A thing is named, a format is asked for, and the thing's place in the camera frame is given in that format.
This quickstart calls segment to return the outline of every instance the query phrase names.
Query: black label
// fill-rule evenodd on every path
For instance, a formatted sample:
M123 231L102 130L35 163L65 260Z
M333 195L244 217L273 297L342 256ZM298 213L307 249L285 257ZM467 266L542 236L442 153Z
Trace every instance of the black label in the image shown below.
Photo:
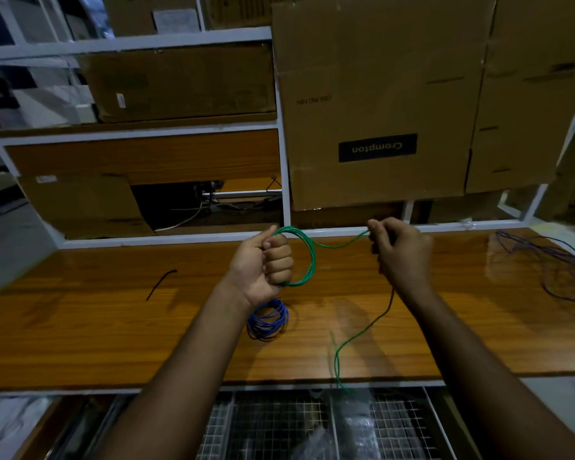
M338 162L346 163L348 161L414 155L417 148L417 134L389 135L387 137L341 142L338 144Z

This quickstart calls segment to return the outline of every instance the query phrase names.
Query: blue wire coil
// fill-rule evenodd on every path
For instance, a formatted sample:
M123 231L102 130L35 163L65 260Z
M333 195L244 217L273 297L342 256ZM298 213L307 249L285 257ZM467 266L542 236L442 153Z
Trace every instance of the blue wire coil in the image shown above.
M258 316L263 309L270 309L268 313ZM263 342L270 342L279 337L288 323L289 312L281 299L273 299L260 305L247 319L247 333L249 337Z

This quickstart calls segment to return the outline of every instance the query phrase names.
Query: wooden workbench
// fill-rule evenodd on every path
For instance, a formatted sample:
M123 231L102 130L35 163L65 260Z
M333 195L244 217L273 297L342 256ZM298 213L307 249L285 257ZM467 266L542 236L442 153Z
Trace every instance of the wooden workbench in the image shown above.
M291 245L298 278L310 259L300 240ZM224 273L235 247L58 251L0 293L0 390L144 385ZM318 248L314 278L281 295L290 310L285 334L261 343L244 332L225 383L331 381L333 339L342 342L387 307L390 287L376 268L366 239L341 250ZM146 302L171 269L178 273ZM542 290L531 256L507 255L492 232L438 234L433 277L449 305L512 371L575 374L575 303ZM439 372L397 298L387 317L342 351L341 376L425 380L438 379Z

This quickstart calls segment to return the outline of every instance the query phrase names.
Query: storage rack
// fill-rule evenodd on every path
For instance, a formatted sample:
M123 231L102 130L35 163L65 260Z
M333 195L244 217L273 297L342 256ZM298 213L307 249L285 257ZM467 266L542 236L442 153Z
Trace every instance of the storage rack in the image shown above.
M58 14L61 28L65 28L65 16L57 0L50 0L53 10ZM201 32L188 34L168 35L144 35L137 37L104 38L97 40L69 40L66 42L51 42L30 44L26 43L24 36L17 25L14 15L8 7L7 0L0 0L0 13L15 41L15 45L0 46L0 65L19 66L44 66L44 67L77 67L77 61L73 57L76 54L99 53L106 51L143 50L150 48L166 48L176 46L211 45L217 43L272 41L270 27L248 27L239 29L207 30L201 9L201 0L197 0L199 22ZM0 138L0 157L13 176L20 176L16 165L8 155L5 146L8 145L37 145L42 143L82 142L92 140L111 140L123 138L160 137L167 135L191 135L212 134L217 132L258 131L263 129L276 129L278 131L278 146L281 164L281 180L283 195L283 222L291 223L290 193L289 193L289 170L286 155L285 137L283 132L283 119L281 115L281 97L278 91L278 78L275 75L275 97L277 106L277 118L275 121L260 123L239 123L210 126L188 126L162 129L145 129L138 131L111 131L111 132L85 132L80 134L43 135L36 137L11 137ZM561 156L571 142L575 133L575 115L571 122L564 141ZM467 231L474 229L509 229L515 227L527 227L533 221L533 217L539 203L545 193L547 184L540 185L528 209L520 212L500 204L508 214L515 219L490 220L490 221L464 221L458 223L420 224L418 229L423 232L444 231ZM251 193L240 193L246 196ZM403 205L402 219L410 223L413 212L414 200L406 200ZM95 239L95 240L66 240L64 236L45 223L46 229L51 234L59 248L92 248L92 247L116 247L122 245L163 245L173 243L197 243L197 242L226 242L243 240L255 232L224 232L218 234L185 234L163 235L153 237L127 237L121 239ZM365 229L358 227L332 227L326 229L307 229L305 232L310 237L336 237L357 235Z

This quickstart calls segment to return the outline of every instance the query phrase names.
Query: sticker label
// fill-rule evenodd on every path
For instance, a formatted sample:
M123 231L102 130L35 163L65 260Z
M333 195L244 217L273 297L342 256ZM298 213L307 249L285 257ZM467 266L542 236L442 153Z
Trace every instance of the sticker label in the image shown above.
M38 184L47 184L49 182L58 182L57 176L37 176L36 182Z
M126 107L126 99L124 99L123 94L115 94L117 95L117 104L119 105L120 108L125 108Z
M154 11L153 21L156 23L156 30L159 34L200 32L198 13L193 8Z
M417 148L417 134L389 135L341 142L338 144L338 162L414 155Z

